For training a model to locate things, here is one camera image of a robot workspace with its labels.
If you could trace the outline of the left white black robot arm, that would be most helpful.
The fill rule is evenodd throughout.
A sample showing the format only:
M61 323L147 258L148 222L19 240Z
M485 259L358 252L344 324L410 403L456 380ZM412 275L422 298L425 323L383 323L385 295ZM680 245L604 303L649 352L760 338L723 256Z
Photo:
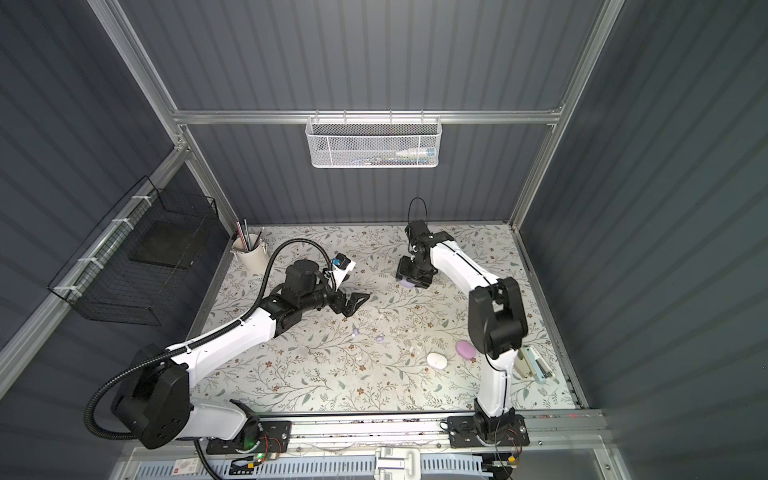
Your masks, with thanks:
M328 307L352 316L369 298L367 293L339 289L355 265L343 254L331 260L330 269L311 260L294 262L286 269L285 281L246 318L212 330L213 338L202 345L196 343L203 336L179 344L179 354L130 374L119 385L112 413L148 449L180 439L237 438L246 425L258 421L257 415L235 400L194 399L193 387L238 355L285 333L308 310Z

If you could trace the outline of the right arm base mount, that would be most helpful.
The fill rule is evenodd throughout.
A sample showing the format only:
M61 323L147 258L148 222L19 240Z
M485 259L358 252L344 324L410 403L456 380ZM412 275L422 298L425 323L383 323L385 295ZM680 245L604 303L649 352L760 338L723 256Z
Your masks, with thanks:
M525 419L519 414L507 418L494 418L482 423L472 415L449 416L439 422L448 435L450 446L460 448L512 448L530 445Z

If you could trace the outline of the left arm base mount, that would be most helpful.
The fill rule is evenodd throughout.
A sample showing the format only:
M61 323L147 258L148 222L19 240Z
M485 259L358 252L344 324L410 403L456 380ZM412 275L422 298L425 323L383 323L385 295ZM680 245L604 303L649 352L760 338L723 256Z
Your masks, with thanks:
M282 454L287 451L293 424L289 421L247 422L232 440L213 439L205 447L208 455Z

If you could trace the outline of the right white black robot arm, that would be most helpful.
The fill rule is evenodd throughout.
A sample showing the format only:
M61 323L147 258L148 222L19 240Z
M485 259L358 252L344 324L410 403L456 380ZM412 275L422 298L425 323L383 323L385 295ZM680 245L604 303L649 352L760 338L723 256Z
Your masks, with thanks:
M430 231L423 220L408 223L405 234L408 254L399 260L395 278L427 289L443 274L467 296L469 337L485 359L476 415L488 422L507 421L515 414L509 398L514 361L529 333L520 285L482 267L450 234Z

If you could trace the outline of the white earbud case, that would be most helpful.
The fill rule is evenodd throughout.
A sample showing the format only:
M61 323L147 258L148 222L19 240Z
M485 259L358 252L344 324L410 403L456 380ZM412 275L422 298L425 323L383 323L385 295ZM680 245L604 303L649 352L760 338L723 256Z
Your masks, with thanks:
M444 370L447 367L448 360L442 354L430 352L426 356L427 365L435 370Z

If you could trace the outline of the pink earbud charging case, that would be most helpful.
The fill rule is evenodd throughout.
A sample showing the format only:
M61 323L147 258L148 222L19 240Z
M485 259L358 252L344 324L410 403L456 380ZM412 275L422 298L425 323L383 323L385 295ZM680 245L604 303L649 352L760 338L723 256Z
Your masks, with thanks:
M455 345L456 353L464 360L472 361L476 358L477 350L471 342L466 340L460 340Z

